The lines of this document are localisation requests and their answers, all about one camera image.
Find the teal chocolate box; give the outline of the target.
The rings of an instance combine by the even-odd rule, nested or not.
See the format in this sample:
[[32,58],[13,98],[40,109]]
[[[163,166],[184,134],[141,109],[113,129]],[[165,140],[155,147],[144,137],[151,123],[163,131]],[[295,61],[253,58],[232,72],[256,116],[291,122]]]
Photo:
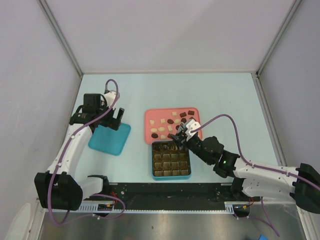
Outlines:
[[189,179],[192,174],[189,150],[155,151],[156,146],[161,147],[161,142],[154,141],[151,144],[152,177],[157,181]]

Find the pink tray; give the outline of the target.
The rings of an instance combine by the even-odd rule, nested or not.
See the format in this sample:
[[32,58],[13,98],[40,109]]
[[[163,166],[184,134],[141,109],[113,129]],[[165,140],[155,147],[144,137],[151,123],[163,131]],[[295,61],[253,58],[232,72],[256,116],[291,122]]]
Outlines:
[[[194,111],[194,115],[189,115],[188,111]],[[148,109],[144,113],[145,143],[151,145],[155,141],[168,141],[168,135],[176,134],[179,125],[191,118],[200,122],[200,114],[195,107]]]

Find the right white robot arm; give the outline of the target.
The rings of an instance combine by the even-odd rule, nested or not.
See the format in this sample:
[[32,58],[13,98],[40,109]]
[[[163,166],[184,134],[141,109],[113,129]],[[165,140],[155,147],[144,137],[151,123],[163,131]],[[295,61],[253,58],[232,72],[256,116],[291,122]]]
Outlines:
[[222,178],[231,177],[231,196],[242,201],[245,197],[292,201],[310,213],[320,212],[320,174],[309,164],[298,167],[263,165],[244,160],[237,153],[224,149],[215,136],[201,140],[192,132],[199,124],[181,124],[176,134],[168,137],[180,149],[188,149]]

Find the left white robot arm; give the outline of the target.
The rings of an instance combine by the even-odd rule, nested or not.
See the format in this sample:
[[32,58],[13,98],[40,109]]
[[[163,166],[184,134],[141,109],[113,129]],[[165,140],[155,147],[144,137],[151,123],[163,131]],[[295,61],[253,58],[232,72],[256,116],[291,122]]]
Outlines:
[[107,176],[89,175],[77,182],[74,179],[80,156],[93,133],[99,127],[117,131],[121,125],[124,109],[114,117],[114,100],[119,97],[114,90],[104,94],[86,93],[69,120],[67,134],[58,155],[46,172],[38,172],[34,178],[35,188],[43,208],[76,211],[83,200],[95,195],[100,200],[110,196],[111,187]]

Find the metal tongs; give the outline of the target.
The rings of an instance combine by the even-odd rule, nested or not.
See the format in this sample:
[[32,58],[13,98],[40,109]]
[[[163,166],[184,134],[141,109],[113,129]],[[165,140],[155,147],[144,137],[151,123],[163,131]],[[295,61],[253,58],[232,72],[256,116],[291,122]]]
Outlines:
[[168,146],[169,150],[171,151],[180,151],[184,148],[183,141],[179,137],[174,137],[174,138],[170,138],[169,140],[161,141],[160,142],[161,150],[163,150],[163,146]]

